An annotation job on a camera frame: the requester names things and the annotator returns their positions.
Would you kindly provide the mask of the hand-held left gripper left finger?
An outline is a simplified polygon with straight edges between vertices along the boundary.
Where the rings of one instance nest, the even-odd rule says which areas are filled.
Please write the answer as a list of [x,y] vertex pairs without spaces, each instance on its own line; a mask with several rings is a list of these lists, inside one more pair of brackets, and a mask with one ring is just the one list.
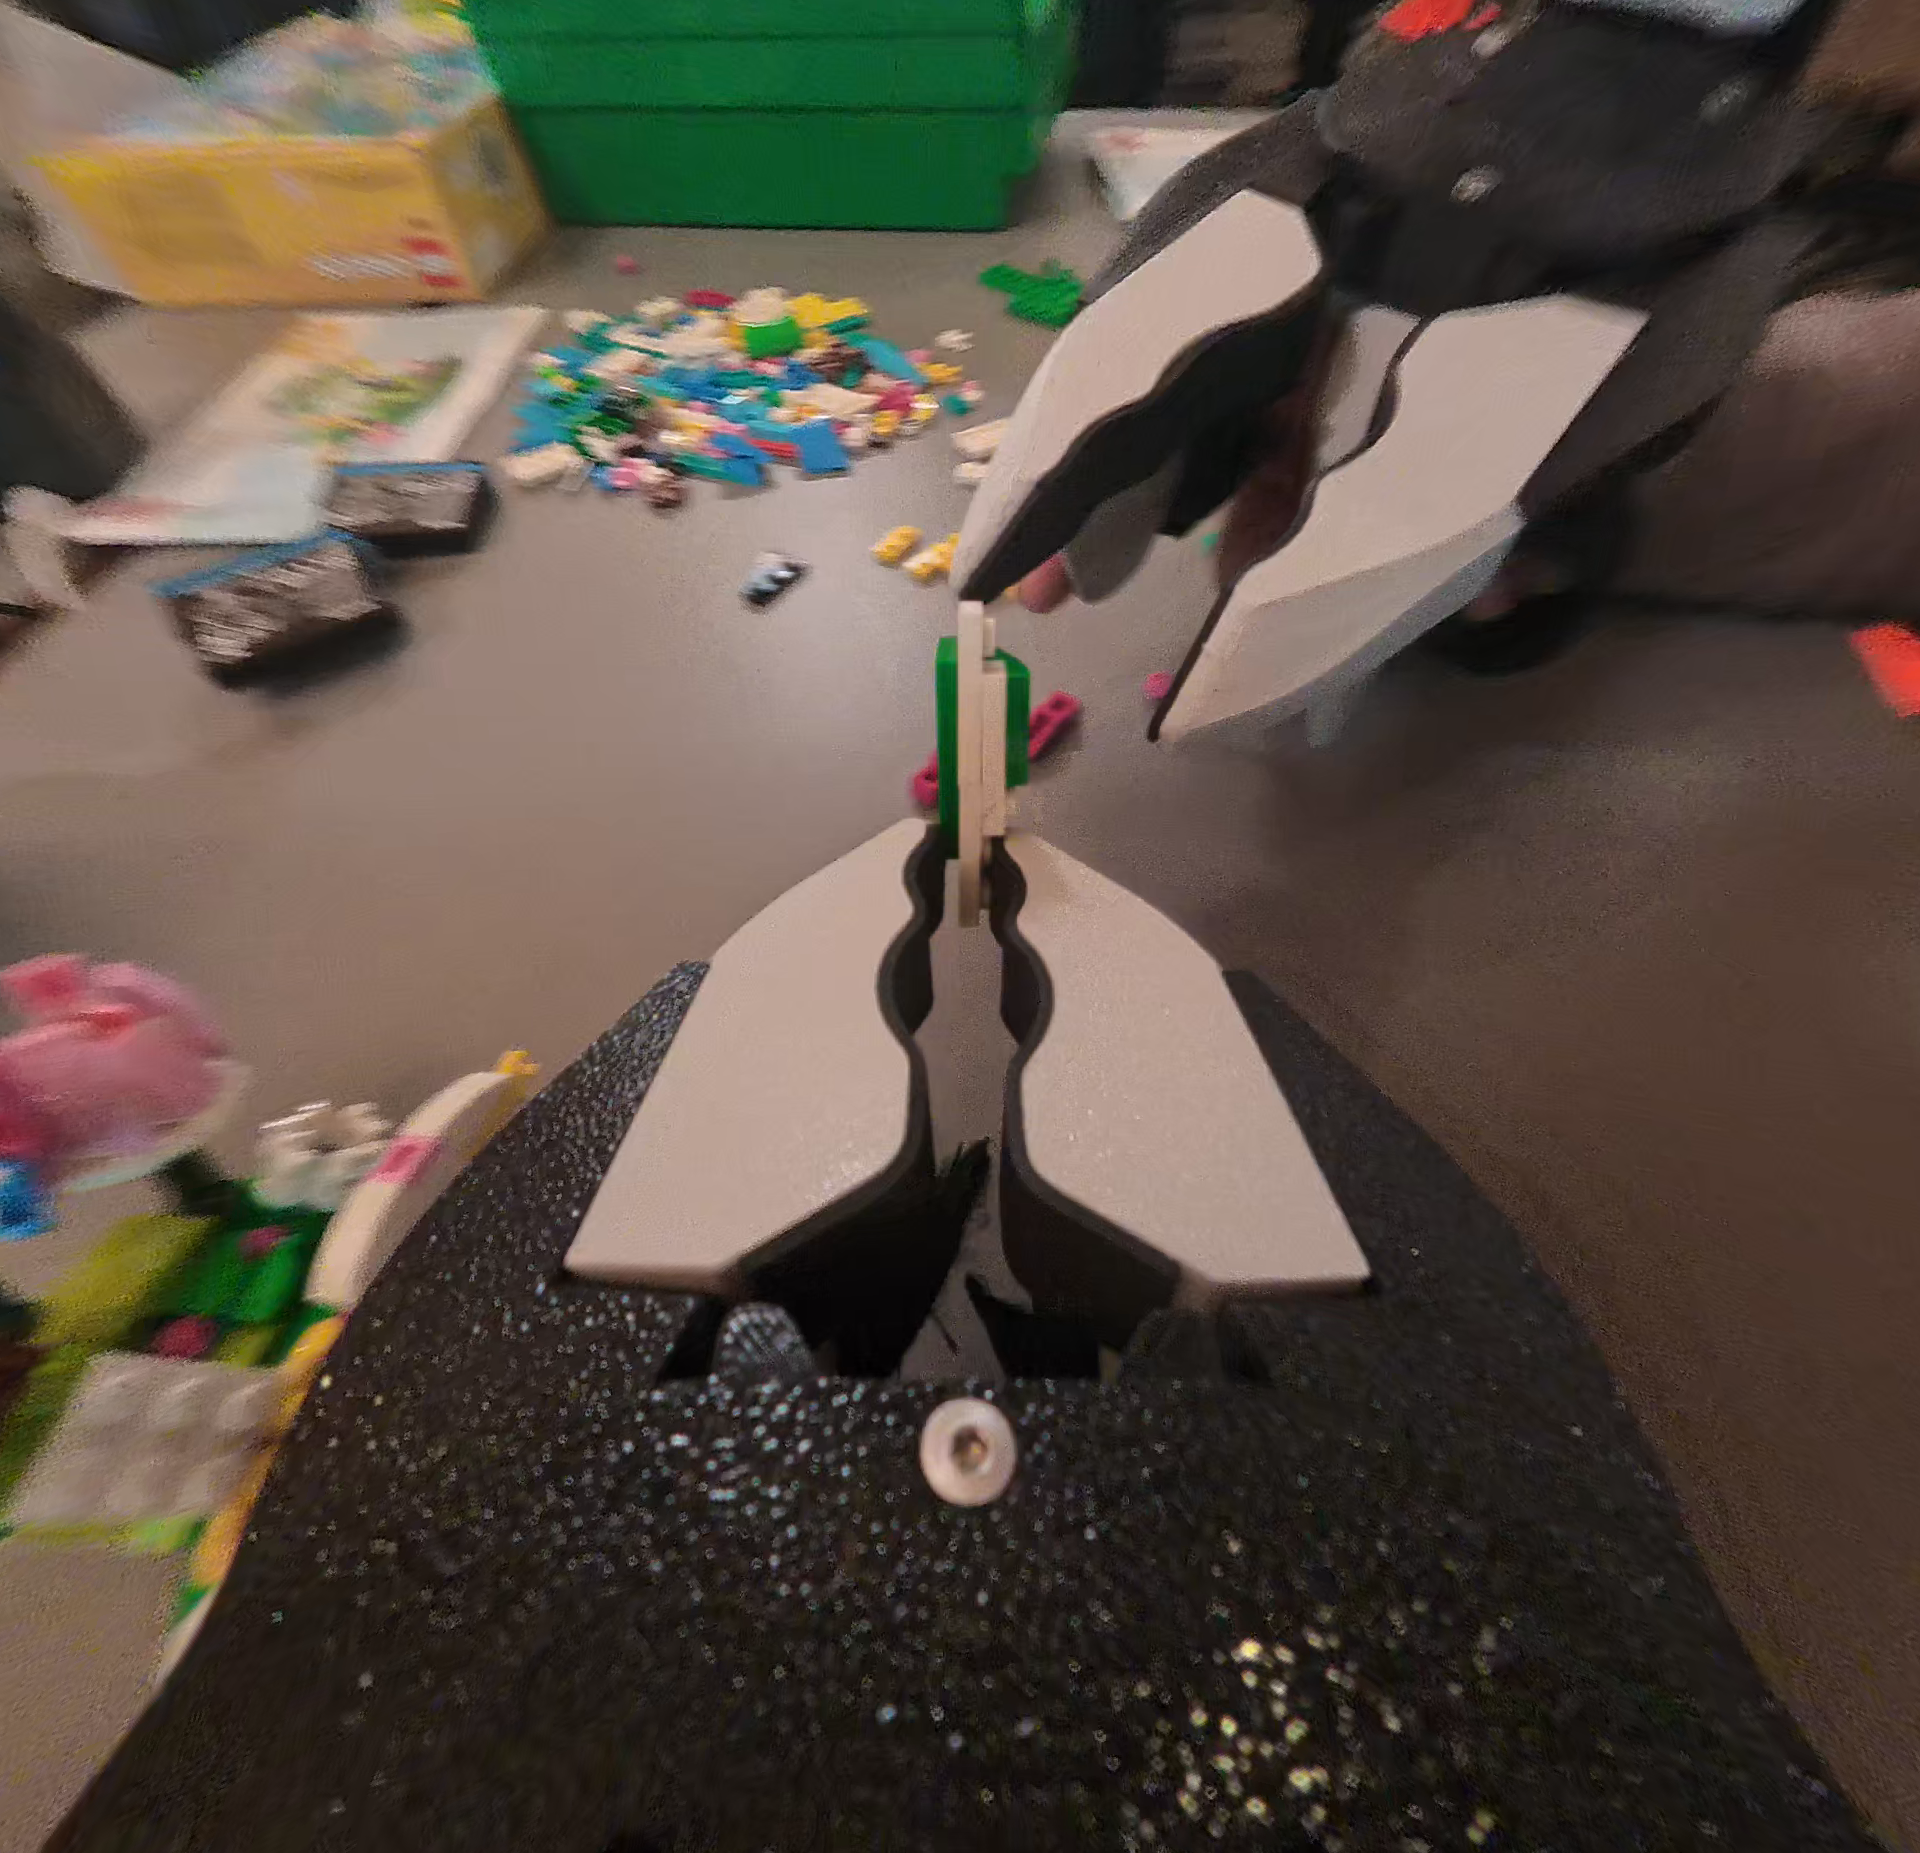
[[914,1042],[880,1001],[925,818],[783,891],[713,954],[566,1251],[581,1279],[740,1290],[910,1153]]

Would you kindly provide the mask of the green lego plates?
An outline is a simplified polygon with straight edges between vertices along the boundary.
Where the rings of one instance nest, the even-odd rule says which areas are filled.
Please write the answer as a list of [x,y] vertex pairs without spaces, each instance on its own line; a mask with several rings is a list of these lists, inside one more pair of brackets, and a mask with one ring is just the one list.
[[1051,332],[1066,328],[1087,304],[1087,283],[1060,259],[1032,270],[997,259],[976,273],[976,283],[1002,296],[1007,314]]

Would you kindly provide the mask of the yellow lego box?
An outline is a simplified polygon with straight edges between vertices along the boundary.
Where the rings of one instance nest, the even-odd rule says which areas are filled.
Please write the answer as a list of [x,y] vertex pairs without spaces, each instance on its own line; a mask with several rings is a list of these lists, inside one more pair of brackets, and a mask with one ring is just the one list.
[[462,0],[174,73],[2,0],[2,169],[49,266],[157,307],[471,304],[549,210]]

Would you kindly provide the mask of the stack of green bins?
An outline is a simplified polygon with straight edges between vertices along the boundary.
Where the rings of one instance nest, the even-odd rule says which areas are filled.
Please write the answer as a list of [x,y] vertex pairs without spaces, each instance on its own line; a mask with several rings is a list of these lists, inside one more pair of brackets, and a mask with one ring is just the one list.
[[462,0],[569,226],[1002,229],[1077,0]]

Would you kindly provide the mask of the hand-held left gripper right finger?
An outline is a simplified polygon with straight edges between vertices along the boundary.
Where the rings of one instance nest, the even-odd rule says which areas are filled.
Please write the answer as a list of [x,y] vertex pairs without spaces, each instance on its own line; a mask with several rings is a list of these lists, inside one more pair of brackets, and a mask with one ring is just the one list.
[[1002,1246],[1035,1302],[1346,1294],[1371,1268],[1217,960],[1042,842],[997,846]]

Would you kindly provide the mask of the lego instruction booklet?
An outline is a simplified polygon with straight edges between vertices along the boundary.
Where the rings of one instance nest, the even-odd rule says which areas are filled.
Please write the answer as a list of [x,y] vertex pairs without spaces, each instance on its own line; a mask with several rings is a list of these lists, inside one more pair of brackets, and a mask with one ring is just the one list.
[[1113,222],[1134,222],[1145,203],[1193,159],[1264,119],[1257,108],[1071,108],[1060,132],[1077,141],[1091,187]]

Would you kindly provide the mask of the multicolour lego wing assembly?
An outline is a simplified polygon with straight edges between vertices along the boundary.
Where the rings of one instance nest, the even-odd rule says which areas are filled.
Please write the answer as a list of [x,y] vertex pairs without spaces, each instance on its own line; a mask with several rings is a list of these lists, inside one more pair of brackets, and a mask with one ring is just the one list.
[[959,599],[954,631],[936,648],[932,814],[954,864],[962,928],[986,913],[997,844],[1025,784],[1028,709],[1028,669],[998,647],[988,606]]

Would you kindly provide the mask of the black battery with blue edge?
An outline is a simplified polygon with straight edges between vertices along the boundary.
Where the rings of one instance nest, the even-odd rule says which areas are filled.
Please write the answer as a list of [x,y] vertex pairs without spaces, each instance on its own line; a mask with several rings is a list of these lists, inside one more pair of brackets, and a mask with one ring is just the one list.
[[274,684],[393,644],[400,611],[366,540],[322,529],[149,584],[167,628],[219,688]]
[[386,557],[426,558],[475,550],[493,507],[492,473],[475,459],[378,459],[338,465],[319,514]]

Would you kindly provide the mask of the lego flower model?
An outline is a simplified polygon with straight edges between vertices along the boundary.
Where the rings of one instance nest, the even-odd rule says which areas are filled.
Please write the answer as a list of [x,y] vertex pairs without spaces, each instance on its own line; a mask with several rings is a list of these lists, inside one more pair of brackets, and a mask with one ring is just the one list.
[[522,1050],[404,1121],[315,1101],[253,1173],[205,1147],[246,1068],[198,994],[131,962],[2,971],[2,1238],[60,1198],[153,1183],[49,1290],[2,1290],[2,1534],[181,1554],[167,1672],[202,1628],[348,1313],[536,1094]]

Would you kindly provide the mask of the person's right forearm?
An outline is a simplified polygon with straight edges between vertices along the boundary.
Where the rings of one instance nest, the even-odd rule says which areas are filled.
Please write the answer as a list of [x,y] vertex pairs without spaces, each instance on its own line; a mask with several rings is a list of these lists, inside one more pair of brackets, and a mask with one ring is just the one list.
[[1917,291],[1784,307],[1629,514],[1625,599],[1915,624]]

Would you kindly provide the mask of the white lego picture sheet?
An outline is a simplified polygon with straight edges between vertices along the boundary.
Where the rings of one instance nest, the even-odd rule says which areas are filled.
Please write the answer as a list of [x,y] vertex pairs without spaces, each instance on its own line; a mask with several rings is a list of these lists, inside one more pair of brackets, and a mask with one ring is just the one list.
[[57,510],[86,548],[277,544],[322,522],[340,465],[437,465],[514,384],[538,304],[298,311],[108,495]]

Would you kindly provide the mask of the pile of mixed lego bricks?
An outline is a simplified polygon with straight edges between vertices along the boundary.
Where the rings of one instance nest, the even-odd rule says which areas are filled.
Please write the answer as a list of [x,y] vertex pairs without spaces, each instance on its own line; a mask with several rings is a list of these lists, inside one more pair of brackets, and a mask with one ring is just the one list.
[[655,510],[688,484],[836,478],[979,413],[972,344],[962,328],[899,344],[863,299],[778,284],[570,307],[525,361],[493,470],[522,491],[604,491]]

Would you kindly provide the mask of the person's right hand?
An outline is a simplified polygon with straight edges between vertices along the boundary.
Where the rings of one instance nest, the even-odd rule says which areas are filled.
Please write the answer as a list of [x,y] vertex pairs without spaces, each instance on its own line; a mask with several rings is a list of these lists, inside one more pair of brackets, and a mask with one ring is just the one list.
[[1217,522],[1212,573],[1220,594],[1261,565],[1295,525],[1315,481],[1323,398],[1326,378],[1304,378],[1253,424],[1245,470]]

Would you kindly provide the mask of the magenta lego slope brick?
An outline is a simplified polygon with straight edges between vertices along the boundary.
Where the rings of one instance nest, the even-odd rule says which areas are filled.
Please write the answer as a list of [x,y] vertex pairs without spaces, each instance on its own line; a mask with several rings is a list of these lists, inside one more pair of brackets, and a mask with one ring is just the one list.
[[[1071,690],[1054,690],[1028,709],[1025,721],[1025,762],[1039,765],[1057,751],[1080,724],[1083,701]],[[921,810],[939,810],[942,762],[931,753],[910,776],[910,798]]]

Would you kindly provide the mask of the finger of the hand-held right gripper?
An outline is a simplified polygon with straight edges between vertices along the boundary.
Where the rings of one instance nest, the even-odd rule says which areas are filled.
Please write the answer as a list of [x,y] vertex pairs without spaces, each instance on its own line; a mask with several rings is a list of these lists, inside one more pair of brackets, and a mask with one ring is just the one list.
[[1087,304],[972,495],[958,598],[992,599],[1057,557],[1087,599],[1113,594],[1189,502],[1202,443],[1283,394],[1319,293],[1309,213],[1245,188]]
[[1338,721],[1379,665],[1492,581],[1523,535],[1525,484],[1642,321],[1557,293],[1420,322],[1390,370],[1390,417],[1217,602],[1150,738]]

